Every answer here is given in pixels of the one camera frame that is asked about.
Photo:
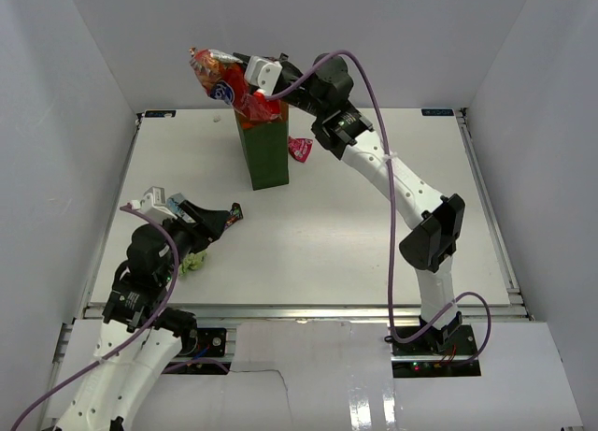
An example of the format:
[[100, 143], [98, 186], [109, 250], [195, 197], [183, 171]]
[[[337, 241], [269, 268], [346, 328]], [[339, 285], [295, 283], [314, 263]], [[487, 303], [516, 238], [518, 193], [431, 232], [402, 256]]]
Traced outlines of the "blue label corner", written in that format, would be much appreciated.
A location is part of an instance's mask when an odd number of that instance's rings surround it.
[[145, 118], [174, 118], [177, 112], [175, 110], [146, 110], [144, 112]]
[[449, 108], [423, 108], [421, 114], [426, 117], [453, 117], [454, 111]]

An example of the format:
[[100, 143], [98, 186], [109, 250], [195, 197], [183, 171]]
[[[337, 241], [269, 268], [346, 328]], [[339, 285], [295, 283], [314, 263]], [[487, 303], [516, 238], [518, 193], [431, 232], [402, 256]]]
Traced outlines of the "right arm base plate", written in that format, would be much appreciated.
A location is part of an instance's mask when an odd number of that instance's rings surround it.
[[480, 377], [478, 360], [465, 363], [477, 352], [471, 325], [462, 325], [448, 344], [438, 348], [419, 338], [407, 344], [396, 342], [391, 335], [384, 340], [392, 349], [392, 374], [395, 379], [431, 379]]

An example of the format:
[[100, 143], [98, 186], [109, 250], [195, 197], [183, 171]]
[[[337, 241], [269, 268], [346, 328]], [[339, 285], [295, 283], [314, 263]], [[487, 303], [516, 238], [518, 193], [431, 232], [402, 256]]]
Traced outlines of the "blue label left corner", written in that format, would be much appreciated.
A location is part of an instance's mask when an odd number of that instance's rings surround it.
[[146, 110], [144, 112], [145, 118], [174, 118], [177, 112], [175, 110]]

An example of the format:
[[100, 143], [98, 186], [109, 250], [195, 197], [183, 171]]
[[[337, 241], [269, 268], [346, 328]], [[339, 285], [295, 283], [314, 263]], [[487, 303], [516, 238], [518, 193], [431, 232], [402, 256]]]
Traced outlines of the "light blue snack packet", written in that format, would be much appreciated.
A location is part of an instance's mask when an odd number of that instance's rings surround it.
[[185, 212], [181, 208], [180, 204], [185, 200], [185, 197], [181, 194], [173, 194], [169, 196], [166, 200], [166, 205], [170, 211], [172, 211], [175, 215], [182, 217]]

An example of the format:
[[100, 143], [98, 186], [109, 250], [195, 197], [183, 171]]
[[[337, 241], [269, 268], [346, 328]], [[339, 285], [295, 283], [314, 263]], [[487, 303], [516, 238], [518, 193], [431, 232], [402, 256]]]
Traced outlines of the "purple chocolate bar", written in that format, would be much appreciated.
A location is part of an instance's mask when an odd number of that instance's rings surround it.
[[244, 218], [243, 211], [241, 205], [239, 203], [234, 202], [229, 209], [228, 217], [224, 223], [223, 229], [227, 230], [235, 223], [241, 221]]

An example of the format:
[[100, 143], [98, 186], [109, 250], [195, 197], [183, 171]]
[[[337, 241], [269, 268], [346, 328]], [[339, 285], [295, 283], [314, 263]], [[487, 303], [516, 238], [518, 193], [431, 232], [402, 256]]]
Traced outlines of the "brown and green paper bag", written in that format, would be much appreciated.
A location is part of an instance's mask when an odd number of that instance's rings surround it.
[[240, 113], [235, 121], [254, 191], [289, 183], [289, 107], [273, 122], [250, 122]]

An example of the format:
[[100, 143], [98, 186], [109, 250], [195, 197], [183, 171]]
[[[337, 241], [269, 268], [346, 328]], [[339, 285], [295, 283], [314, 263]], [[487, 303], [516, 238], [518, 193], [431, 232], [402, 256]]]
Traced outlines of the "aluminium front rail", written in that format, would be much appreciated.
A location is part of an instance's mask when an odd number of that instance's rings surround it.
[[[493, 318], [498, 319], [527, 319], [527, 309], [515, 296], [519, 303], [509, 306], [490, 307]], [[289, 307], [289, 306], [231, 306], [231, 305], [175, 305], [175, 309], [183, 309], [194, 313], [200, 318], [210, 319], [388, 319], [385, 307], [375, 306], [323, 306], [323, 307]], [[99, 319], [102, 317], [103, 307], [91, 305], [83, 312], [85, 319]], [[478, 304], [459, 306], [465, 319], [485, 317], [485, 309]], [[395, 319], [411, 319], [420, 315], [420, 309], [404, 307], [394, 309]]]

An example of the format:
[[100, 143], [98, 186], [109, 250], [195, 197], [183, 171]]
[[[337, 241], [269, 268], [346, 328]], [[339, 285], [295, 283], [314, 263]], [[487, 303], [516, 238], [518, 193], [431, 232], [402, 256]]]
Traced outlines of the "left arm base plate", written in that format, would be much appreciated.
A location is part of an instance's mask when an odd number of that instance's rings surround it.
[[226, 353], [227, 330], [220, 327], [196, 327], [182, 338], [177, 358], [219, 358]]

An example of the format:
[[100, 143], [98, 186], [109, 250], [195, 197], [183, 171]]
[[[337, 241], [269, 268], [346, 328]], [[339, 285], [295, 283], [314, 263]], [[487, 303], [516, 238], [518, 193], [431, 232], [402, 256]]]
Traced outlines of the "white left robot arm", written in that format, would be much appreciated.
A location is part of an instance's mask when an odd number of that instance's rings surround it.
[[129, 430], [173, 358], [197, 344], [194, 316], [168, 307], [185, 258], [198, 255], [243, 217], [239, 204], [199, 208], [183, 195], [147, 193], [121, 211], [143, 221], [114, 273], [92, 361], [56, 430]]

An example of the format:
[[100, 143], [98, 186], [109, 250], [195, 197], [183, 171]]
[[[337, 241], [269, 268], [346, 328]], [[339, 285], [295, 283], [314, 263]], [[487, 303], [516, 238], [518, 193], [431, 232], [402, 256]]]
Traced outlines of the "blue label right corner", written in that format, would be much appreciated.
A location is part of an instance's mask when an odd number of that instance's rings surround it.
[[423, 108], [421, 114], [426, 117], [453, 117], [454, 111], [449, 108]]

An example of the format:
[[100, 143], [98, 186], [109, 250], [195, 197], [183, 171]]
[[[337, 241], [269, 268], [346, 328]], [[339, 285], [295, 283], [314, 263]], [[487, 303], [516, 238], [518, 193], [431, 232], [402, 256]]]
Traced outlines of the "small pink snack packet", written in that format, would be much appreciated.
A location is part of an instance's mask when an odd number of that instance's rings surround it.
[[288, 150], [291, 158], [304, 164], [311, 153], [313, 140], [310, 138], [288, 138]]

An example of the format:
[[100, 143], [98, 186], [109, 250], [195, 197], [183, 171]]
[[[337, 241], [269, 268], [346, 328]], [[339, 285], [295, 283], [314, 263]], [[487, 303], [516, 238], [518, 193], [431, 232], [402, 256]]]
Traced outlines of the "green snack packet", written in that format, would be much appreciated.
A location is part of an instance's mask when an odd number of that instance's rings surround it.
[[178, 275], [185, 277], [192, 272], [200, 270], [204, 266], [205, 260], [206, 251], [187, 254], [178, 267]]

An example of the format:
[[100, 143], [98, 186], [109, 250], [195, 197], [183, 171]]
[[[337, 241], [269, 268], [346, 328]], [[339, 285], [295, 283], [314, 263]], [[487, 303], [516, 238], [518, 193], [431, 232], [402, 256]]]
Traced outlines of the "large red candy bag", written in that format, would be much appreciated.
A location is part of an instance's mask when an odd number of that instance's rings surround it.
[[261, 94], [254, 94], [240, 59], [210, 49], [190, 48], [190, 55], [190, 66], [207, 96], [224, 102], [242, 121], [266, 123], [282, 118], [279, 101], [266, 101]]

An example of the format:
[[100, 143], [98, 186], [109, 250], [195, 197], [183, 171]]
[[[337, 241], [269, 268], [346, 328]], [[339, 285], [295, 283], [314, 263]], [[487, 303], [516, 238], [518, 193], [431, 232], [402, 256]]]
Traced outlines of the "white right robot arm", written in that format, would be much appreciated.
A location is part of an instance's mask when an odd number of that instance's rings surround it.
[[237, 53], [252, 93], [282, 100], [312, 115], [311, 130], [320, 145], [359, 172], [391, 204], [393, 218], [409, 229], [391, 241], [390, 255], [401, 254], [415, 270], [420, 290], [420, 329], [412, 340], [441, 355], [456, 342], [463, 319], [453, 290], [452, 256], [461, 235], [465, 203], [427, 184], [390, 150], [382, 121], [370, 122], [349, 100], [354, 86], [347, 51], [317, 57], [302, 73], [287, 55], [277, 59]]

